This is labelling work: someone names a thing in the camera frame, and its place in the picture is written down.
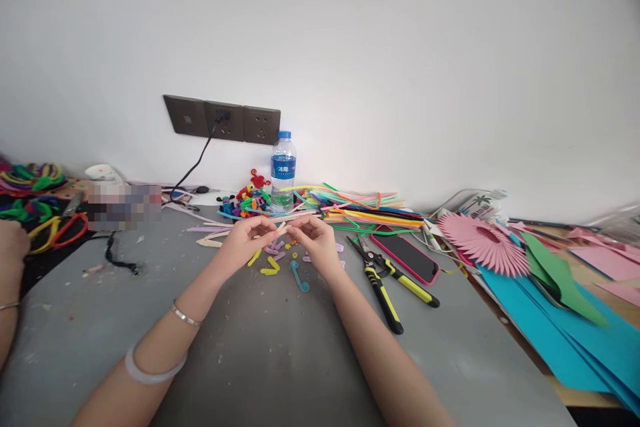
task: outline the pliers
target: pliers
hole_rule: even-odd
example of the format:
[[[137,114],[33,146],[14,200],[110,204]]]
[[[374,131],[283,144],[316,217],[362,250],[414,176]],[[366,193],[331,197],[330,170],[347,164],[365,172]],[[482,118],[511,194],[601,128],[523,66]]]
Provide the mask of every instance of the pliers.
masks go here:
[[[387,290],[382,284],[382,279],[391,274],[391,277],[395,278],[398,282],[404,285],[407,289],[409,289],[414,295],[416,295],[420,300],[425,302],[428,306],[433,308],[438,308],[440,306],[440,301],[432,296],[426,290],[420,288],[413,280],[408,278],[405,274],[399,271],[389,259],[384,258],[381,254],[376,254],[372,252],[369,248],[367,242],[362,238],[358,237],[358,243],[354,242],[351,238],[347,236],[347,239],[355,247],[360,256],[365,261],[365,273],[371,282],[371,287],[375,292],[376,297],[378,297],[378,301],[382,306],[382,310],[385,313],[385,317],[387,318],[387,323],[389,324],[389,328],[395,334],[402,334],[404,329],[402,324],[400,323],[400,319],[387,295]],[[376,272],[374,264],[380,267],[382,270],[380,272]]]

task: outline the hand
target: hand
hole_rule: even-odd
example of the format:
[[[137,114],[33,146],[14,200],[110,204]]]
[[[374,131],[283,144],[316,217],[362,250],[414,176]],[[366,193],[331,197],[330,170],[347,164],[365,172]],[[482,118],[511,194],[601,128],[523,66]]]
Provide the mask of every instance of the hand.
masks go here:
[[[18,222],[0,220],[0,276],[3,281],[17,278],[19,282],[23,259],[30,248],[31,239]]]
[[[215,271],[231,277],[253,254],[276,240],[277,227],[266,217],[257,216],[237,222],[229,232],[218,254],[211,261]]]
[[[313,215],[292,220],[288,226],[289,235],[305,246],[313,265],[325,278],[333,272],[342,272],[331,227]]]

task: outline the bracelet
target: bracelet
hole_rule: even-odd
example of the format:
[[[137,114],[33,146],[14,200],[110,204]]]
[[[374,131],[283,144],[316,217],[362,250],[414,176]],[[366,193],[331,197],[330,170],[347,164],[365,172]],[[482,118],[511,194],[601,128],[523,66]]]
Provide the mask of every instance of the bracelet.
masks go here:
[[[178,307],[175,306],[175,300],[171,304],[171,310],[173,311],[174,314],[176,314],[180,318],[180,320],[187,322],[189,325],[192,325],[194,327],[199,327],[202,324],[202,322],[198,322],[197,320],[191,319],[187,317],[185,314],[183,314],[182,312],[180,312],[178,310]]]
[[[0,310],[4,310],[5,308],[17,307],[20,305],[20,302],[13,302],[12,304],[7,304],[5,306],[0,306]]]
[[[151,375],[138,369],[138,366],[133,361],[133,351],[136,347],[137,344],[132,345],[127,352],[125,357],[125,368],[132,379],[144,385],[161,384],[162,382],[173,378],[178,372],[180,372],[180,369],[182,369],[183,365],[185,365],[185,362],[187,361],[187,355],[185,354],[184,358],[175,368],[164,374]]]

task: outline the teal paper sheet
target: teal paper sheet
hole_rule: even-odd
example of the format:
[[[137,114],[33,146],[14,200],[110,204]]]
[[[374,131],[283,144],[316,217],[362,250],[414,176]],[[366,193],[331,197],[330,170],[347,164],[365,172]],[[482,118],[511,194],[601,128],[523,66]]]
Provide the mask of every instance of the teal paper sheet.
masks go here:
[[[640,416],[640,332],[586,289],[581,293],[607,318],[598,327],[552,306],[527,278],[510,279],[481,268],[485,281],[548,363],[570,388],[610,392]]]
[[[535,298],[532,298],[531,295],[529,295],[529,290],[531,288],[531,286],[533,286],[531,284],[531,282],[529,282],[528,280],[525,283],[521,282],[521,279],[516,279],[516,282],[518,283],[518,285],[520,286],[520,288],[527,293],[527,295],[536,303],[538,304],[538,302],[536,301]],[[536,296],[538,300],[542,299],[542,304],[538,304],[539,308],[541,308],[542,310],[545,311],[545,313],[547,314],[546,310],[545,310],[545,304],[548,304],[546,298],[544,297],[540,297],[540,296]],[[551,320],[551,318],[549,317],[549,314],[547,314],[547,318],[549,318],[550,322],[553,322]],[[632,391],[630,391],[630,389],[628,389],[628,387],[626,387],[626,385],[624,385],[624,383],[622,383],[620,381],[620,379],[618,379],[618,377],[616,377],[615,375],[613,375],[609,369],[607,369],[606,367],[604,367],[604,365],[602,365],[598,359],[596,359],[594,356],[592,356],[582,345],[580,345],[578,342],[576,342],[573,337],[571,337],[567,332],[562,331],[562,334],[564,336],[564,338],[573,346],[573,348],[576,349],[576,351],[582,356],[583,359],[585,359],[585,361],[591,366],[591,368],[598,374],[598,376],[602,379],[602,381],[605,383],[605,385],[609,388],[609,391],[614,394],[616,397],[618,397],[618,399],[620,400],[620,403],[622,403],[622,405],[624,405],[627,409],[631,410],[634,414],[636,414],[637,416],[640,416],[640,398],[638,398],[636,395],[634,395],[634,393]]]
[[[514,279],[494,274],[482,267],[479,269],[493,293],[562,385],[577,390],[612,393],[591,365]]]
[[[637,329],[580,285],[580,292],[607,318],[609,327],[598,327],[573,312],[552,306],[528,279],[519,279],[518,283],[535,298],[558,328],[620,379],[634,395],[640,396],[640,332]]]

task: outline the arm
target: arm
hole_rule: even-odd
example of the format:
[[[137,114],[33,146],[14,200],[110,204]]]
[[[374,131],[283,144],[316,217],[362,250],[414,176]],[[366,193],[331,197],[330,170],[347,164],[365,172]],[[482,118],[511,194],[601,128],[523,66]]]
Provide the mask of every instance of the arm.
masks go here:
[[[30,244],[27,232],[18,222],[0,220],[0,306],[20,300],[20,281],[25,267],[23,259]],[[0,369],[9,355],[17,322],[17,307],[0,310]]]
[[[305,216],[289,222],[289,233],[309,252],[323,275],[360,367],[391,427],[453,427],[431,384],[339,263],[333,229]]]
[[[189,287],[176,299],[187,317],[201,321],[209,312],[218,291],[251,256],[275,240],[276,226],[263,216],[238,222],[223,247]],[[169,310],[138,343],[133,359],[146,374],[163,374],[182,361],[198,327],[184,322]],[[107,375],[82,407],[74,426],[146,426],[155,415],[171,381],[138,383],[125,368],[124,360]]]

